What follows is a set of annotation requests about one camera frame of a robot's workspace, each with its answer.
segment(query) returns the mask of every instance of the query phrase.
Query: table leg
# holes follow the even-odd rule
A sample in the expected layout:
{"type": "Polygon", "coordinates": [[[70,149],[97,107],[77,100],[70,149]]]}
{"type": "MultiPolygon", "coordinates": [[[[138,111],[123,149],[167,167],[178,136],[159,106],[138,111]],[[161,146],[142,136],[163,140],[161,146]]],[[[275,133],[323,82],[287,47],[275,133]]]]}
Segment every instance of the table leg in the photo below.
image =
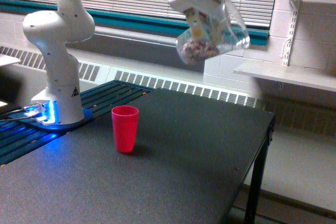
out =
{"type": "Polygon", "coordinates": [[[258,156],[256,157],[256,160],[254,161],[251,186],[248,194],[247,207],[245,212],[245,224],[254,223],[254,218],[258,205],[258,198],[261,189],[262,176],[264,175],[268,145],[269,141],[268,139],[266,139],[258,156]]]}

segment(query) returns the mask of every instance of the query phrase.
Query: plastic cup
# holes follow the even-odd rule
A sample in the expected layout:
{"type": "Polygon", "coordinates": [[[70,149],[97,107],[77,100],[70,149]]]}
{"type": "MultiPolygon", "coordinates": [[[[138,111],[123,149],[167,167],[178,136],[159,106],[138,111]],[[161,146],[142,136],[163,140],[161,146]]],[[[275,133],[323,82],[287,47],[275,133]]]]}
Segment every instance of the plastic cup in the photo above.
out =
{"type": "Polygon", "coordinates": [[[121,153],[133,150],[137,134],[139,110],[132,106],[118,106],[112,109],[114,143],[121,153]]]}

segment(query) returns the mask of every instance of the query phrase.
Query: clear plastic container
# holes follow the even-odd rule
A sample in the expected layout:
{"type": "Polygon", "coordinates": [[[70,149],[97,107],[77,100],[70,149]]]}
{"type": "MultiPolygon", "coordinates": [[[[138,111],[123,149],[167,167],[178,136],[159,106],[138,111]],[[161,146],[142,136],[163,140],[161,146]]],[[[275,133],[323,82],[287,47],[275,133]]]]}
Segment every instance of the clear plastic container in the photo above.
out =
{"type": "Polygon", "coordinates": [[[230,0],[224,0],[210,15],[192,11],[186,18],[190,28],[177,38],[176,48],[187,65],[249,47],[244,21],[230,0]]]}

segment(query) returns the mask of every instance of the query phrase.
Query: radiator vent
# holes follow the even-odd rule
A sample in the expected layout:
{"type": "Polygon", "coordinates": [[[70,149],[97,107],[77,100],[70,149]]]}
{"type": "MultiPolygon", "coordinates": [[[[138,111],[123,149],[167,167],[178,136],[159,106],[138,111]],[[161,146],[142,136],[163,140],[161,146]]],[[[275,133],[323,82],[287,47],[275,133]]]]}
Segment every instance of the radiator vent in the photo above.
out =
{"type": "Polygon", "coordinates": [[[177,92],[207,97],[224,102],[240,104],[251,108],[263,109],[276,113],[277,124],[294,129],[310,131],[312,133],[335,136],[336,113],[326,112],[323,109],[296,104],[289,104],[288,101],[262,99],[250,97],[246,93],[235,92],[225,89],[217,89],[205,85],[195,85],[192,82],[177,81],[175,79],[163,78],[151,74],[144,74],[135,71],[116,71],[115,80],[121,80],[132,84],[141,84],[153,89],[169,89],[177,92]]]}
{"type": "MultiPolygon", "coordinates": [[[[2,46],[0,54],[18,58],[21,61],[18,64],[24,67],[46,70],[46,63],[41,54],[2,46]]],[[[79,79],[95,82],[99,70],[100,66],[79,62],[79,79]]]]}

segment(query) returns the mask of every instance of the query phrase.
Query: window sill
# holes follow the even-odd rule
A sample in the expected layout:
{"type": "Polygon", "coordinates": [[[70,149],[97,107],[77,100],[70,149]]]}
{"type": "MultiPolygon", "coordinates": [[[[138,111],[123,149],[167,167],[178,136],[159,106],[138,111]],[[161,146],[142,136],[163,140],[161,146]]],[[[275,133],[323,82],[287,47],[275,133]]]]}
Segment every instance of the window sill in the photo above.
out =
{"type": "MultiPolygon", "coordinates": [[[[57,7],[55,5],[41,4],[30,1],[0,0],[0,12],[15,12],[26,14],[36,12],[38,10],[57,10],[57,7]]],[[[89,9],[88,12],[93,16],[96,24],[101,26],[133,29],[137,31],[144,31],[147,33],[155,33],[172,37],[177,37],[189,28],[187,22],[182,20],[115,13],[93,9],[89,9]]],[[[267,45],[269,36],[268,30],[249,28],[248,32],[252,45],[267,45]]]]}

